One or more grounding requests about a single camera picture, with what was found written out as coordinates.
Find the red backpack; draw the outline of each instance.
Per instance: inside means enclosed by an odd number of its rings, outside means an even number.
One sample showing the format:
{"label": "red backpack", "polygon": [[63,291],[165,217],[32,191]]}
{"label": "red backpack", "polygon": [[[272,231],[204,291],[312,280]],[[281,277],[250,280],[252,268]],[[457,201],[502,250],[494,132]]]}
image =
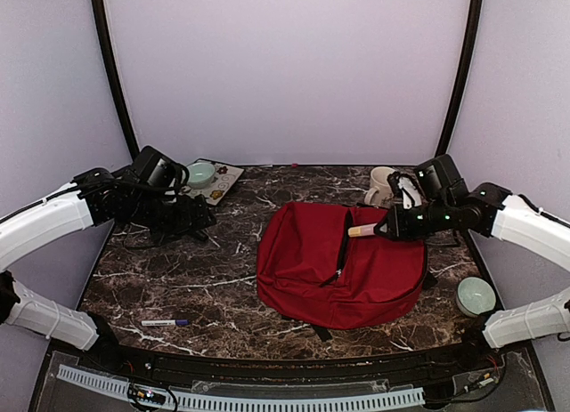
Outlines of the red backpack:
{"label": "red backpack", "polygon": [[349,238],[348,228],[387,210],[288,203],[269,222],[257,253],[257,293],[281,315],[353,329],[402,317],[426,276],[422,241]]}

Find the white marker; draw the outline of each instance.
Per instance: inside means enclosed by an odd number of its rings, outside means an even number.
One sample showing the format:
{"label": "white marker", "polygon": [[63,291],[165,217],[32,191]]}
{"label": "white marker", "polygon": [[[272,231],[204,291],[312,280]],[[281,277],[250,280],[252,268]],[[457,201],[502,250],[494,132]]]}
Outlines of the white marker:
{"label": "white marker", "polygon": [[143,326],[188,326],[190,321],[188,320],[143,320],[141,321]]}

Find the white bowl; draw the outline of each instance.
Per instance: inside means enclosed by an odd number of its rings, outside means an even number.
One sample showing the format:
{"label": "white bowl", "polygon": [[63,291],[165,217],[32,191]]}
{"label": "white bowl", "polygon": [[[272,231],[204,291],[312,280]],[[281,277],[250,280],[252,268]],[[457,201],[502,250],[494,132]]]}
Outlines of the white bowl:
{"label": "white bowl", "polygon": [[187,166],[190,172],[190,179],[187,184],[190,188],[195,190],[202,190],[206,188],[216,174],[216,168],[211,163],[206,161],[199,161]]}
{"label": "white bowl", "polygon": [[457,287],[455,302],[463,314],[477,317],[495,308],[497,298],[489,283],[477,277],[467,277]]}

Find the black tube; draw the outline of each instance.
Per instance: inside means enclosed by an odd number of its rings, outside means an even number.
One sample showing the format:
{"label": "black tube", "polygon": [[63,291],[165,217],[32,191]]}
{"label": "black tube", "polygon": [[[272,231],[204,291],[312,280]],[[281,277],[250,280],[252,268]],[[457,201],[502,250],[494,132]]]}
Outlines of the black tube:
{"label": "black tube", "polygon": [[113,95],[115,108],[117,110],[118,121],[121,124],[123,135],[125,136],[128,151],[131,158],[134,159],[141,151],[134,136],[133,125],[126,110],[125,96],[118,79],[117,65],[115,64],[115,56],[113,47],[110,42],[109,25],[107,24],[107,16],[105,15],[105,5],[103,0],[91,0],[93,6],[93,15],[95,18],[95,26],[97,28],[97,36],[99,37],[99,46],[105,70],[107,71],[107,79],[109,80],[110,92]]}
{"label": "black tube", "polygon": [[463,47],[461,48],[460,64],[457,67],[457,75],[455,77],[455,84],[453,85],[449,108],[447,109],[447,116],[445,116],[444,128],[442,129],[442,134],[437,144],[436,157],[442,156],[447,152],[449,143],[452,140],[453,128],[455,127],[455,122],[460,112],[461,100],[465,92],[465,84],[467,83],[469,67],[471,66],[471,59],[475,48],[475,39],[482,5],[483,0],[471,0],[469,4],[469,14],[467,17],[467,26],[465,27],[465,36],[463,37]]}

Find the black zipper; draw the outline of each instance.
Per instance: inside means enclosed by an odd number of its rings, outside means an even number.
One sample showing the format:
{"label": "black zipper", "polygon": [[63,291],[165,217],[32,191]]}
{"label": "black zipper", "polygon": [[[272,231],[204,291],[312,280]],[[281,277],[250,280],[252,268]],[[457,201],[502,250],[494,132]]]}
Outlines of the black zipper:
{"label": "black zipper", "polygon": [[345,230],[343,232],[342,241],[340,242],[340,249],[338,250],[337,270],[332,276],[320,284],[321,287],[325,287],[333,281],[337,281],[337,279],[342,275],[342,271],[346,266],[346,259],[348,258],[348,243],[350,241],[350,237],[348,237],[348,229],[352,227],[353,224],[353,214],[350,210],[348,210],[345,216]]}

